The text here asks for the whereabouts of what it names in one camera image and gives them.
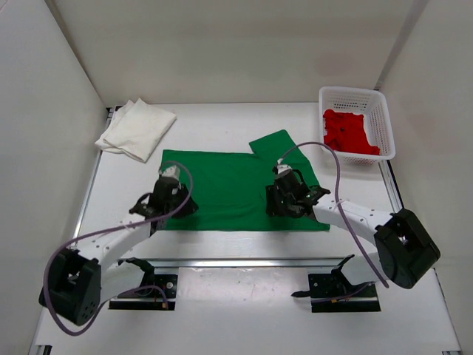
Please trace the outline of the white t shirt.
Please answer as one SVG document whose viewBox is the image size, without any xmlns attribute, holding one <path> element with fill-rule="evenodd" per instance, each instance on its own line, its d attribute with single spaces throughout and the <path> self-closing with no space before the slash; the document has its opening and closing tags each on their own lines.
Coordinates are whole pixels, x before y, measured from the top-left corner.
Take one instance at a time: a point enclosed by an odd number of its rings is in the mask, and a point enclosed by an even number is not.
<svg viewBox="0 0 473 355">
<path fill-rule="evenodd" d="M 96 147 L 112 154 L 124 154 L 145 163 L 168 132 L 177 116 L 173 112 L 129 100 L 115 113 Z"/>
</svg>

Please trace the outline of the green t shirt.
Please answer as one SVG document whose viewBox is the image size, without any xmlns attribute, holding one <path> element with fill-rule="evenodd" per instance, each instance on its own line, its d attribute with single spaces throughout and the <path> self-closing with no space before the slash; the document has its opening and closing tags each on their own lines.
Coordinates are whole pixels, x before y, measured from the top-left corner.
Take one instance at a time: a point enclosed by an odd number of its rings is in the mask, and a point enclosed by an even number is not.
<svg viewBox="0 0 473 355">
<path fill-rule="evenodd" d="M 177 161 L 188 171 L 183 183 L 192 182 L 192 199 L 199 209 L 182 219 L 170 219 L 169 231 L 327 231 L 330 226 L 306 217 L 270 217 L 266 214 L 266 186 L 273 182 L 272 168 L 285 153 L 284 162 L 298 169 L 313 186 L 318 179 L 306 156 L 295 148 L 286 130 L 249 143 L 251 152 L 201 152 L 166 149 L 162 161 Z"/>
</svg>

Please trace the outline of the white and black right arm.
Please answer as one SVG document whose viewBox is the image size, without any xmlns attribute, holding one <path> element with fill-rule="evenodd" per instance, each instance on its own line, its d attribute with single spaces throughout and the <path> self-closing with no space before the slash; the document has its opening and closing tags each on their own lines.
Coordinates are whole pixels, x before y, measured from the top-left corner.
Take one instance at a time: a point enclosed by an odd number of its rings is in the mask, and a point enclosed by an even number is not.
<svg viewBox="0 0 473 355">
<path fill-rule="evenodd" d="M 358 284 L 378 278 L 411 289 L 440 259 L 440 249 L 414 212 L 385 212 L 337 198 L 328 189 L 308 186 L 302 173 L 287 164 L 276 165 L 273 173 L 266 188 L 269 216 L 329 224 L 375 246 L 373 253 L 347 257 L 336 267 L 336 293 L 347 296 Z"/>
</svg>

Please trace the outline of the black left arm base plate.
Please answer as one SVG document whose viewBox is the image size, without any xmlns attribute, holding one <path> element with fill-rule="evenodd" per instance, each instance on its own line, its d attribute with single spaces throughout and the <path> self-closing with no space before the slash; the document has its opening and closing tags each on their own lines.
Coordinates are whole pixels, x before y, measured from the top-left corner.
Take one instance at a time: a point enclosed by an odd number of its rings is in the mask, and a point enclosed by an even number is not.
<svg viewBox="0 0 473 355">
<path fill-rule="evenodd" d="M 118 265 L 137 266 L 142 273 L 138 291 L 126 288 L 125 294 L 108 302 L 109 310 L 174 311 L 177 298 L 178 271 L 158 268 L 151 261 L 137 258 L 119 260 Z"/>
</svg>

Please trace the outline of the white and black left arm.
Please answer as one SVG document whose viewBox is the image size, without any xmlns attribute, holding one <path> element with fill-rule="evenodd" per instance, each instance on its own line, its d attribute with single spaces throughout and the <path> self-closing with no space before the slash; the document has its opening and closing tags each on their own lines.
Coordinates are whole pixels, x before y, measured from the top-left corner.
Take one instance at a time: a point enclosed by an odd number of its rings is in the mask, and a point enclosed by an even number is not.
<svg viewBox="0 0 473 355">
<path fill-rule="evenodd" d="M 163 306 L 168 305 L 155 282 L 154 266 L 125 255 L 164 230 L 170 219 L 194 214 L 198 206 L 191 198 L 193 190 L 188 168 L 169 160 L 152 192 L 139 197 L 117 226 L 76 237 L 52 253 L 38 302 L 64 333 L 82 334 L 116 297 L 157 293 Z"/>
</svg>

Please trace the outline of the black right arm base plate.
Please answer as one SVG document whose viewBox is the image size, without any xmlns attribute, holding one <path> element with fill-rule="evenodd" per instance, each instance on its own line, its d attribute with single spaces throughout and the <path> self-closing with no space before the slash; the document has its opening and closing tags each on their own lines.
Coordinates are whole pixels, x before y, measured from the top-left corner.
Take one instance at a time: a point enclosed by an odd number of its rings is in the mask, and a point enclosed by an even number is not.
<svg viewBox="0 0 473 355">
<path fill-rule="evenodd" d="M 345 257 L 329 274 L 308 274 L 309 289 L 295 291 L 293 298 L 310 299 L 312 313 L 366 313 L 381 310 L 373 282 L 352 285 L 342 274 L 354 254 Z"/>
</svg>

